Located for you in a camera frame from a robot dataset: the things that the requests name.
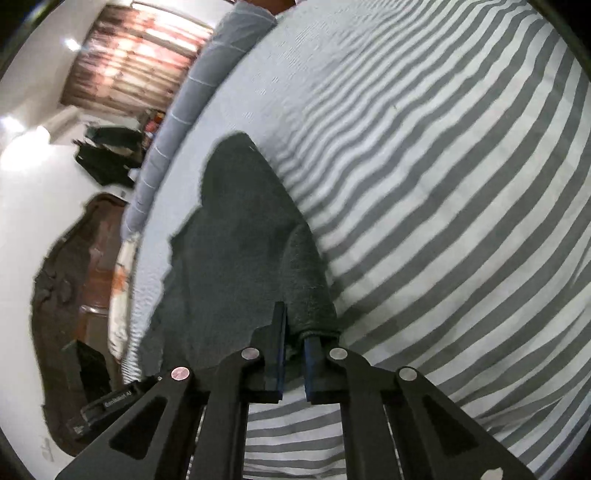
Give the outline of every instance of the white wall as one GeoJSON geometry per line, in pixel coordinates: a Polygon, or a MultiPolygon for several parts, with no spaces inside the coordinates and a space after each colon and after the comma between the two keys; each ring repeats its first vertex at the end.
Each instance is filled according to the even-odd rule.
{"type": "MultiPolygon", "coordinates": [[[[114,0],[110,3],[130,5],[131,0],[114,0]]],[[[225,0],[141,0],[141,3],[200,20],[210,27],[215,27],[233,7],[225,0]]]]}
{"type": "MultiPolygon", "coordinates": [[[[105,4],[106,0],[64,0],[33,31],[0,80],[0,116],[10,114],[31,127],[56,110],[76,58],[64,39],[82,43],[105,4]]],[[[0,125],[0,151],[11,139],[0,125]]]]}
{"type": "Polygon", "coordinates": [[[101,191],[76,163],[83,115],[59,145],[35,134],[16,139],[0,156],[0,426],[37,480],[53,480],[70,457],[51,440],[41,406],[41,377],[30,331],[33,279],[57,238],[101,191]]]}

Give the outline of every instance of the dark gray towel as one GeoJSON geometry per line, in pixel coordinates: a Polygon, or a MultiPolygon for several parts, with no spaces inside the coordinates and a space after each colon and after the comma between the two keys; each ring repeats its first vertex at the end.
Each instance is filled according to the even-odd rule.
{"type": "Polygon", "coordinates": [[[140,348],[145,375],[217,365],[287,305],[290,339],[337,336],[324,265],[306,221],[246,134],[222,141],[202,207],[171,241],[164,296],[140,348]]]}

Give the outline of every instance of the ceiling light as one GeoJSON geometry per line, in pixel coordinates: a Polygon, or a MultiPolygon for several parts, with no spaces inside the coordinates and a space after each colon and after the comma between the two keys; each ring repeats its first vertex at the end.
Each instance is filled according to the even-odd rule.
{"type": "Polygon", "coordinates": [[[4,125],[4,128],[15,134],[22,134],[26,130],[22,123],[11,116],[2,117],[2,124],[4,125]]]}
{"type": "Polygon", "coordinates": [[[82,48],[82,45],[80,45],[73,38],[68,38],[64,43],[66,44],[66,47],[68,47],[71,51],[78,51],[82,48]]]}

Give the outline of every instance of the gray and white stripes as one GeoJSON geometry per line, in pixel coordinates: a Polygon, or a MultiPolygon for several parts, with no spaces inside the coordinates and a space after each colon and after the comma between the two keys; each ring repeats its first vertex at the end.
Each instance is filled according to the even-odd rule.
{"type": "MultiPolygon", "coordinates": [[[[286,15],[162,186],[136,340],[166,236],[199,202],[191,162],[234,129],[306,217],[342,343],[418,368],[549,479],[591,413],[591,90],[553,27],[525,0],[309,0],[286,15]]],[[[251,407],[245,476],[342,480],[341,432],[336,407],[307,406],[293,385],[280,406],[251,407]]]]}

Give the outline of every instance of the gray cloth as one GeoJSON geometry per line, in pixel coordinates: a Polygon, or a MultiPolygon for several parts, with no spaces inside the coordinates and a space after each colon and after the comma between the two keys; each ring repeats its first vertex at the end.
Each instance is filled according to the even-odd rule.
{"type": "Polygon", "coordinates": [[[216,89],[276,24],[277,20],[267,10],[239,1],[217,26],[189,71],[146,155],[133,199],[125,209],[121,228],[123,240],[144,229],[170,162],[216,89]]]}
{"type": "Polygon", "coordinates": [[[202,201],[171,241],[172,269],[141,346],[144,373],[217,365],[271,323],[276,301],[293,341],[338,337],[310,229],[246,134],[214,151],[202,201]]]}

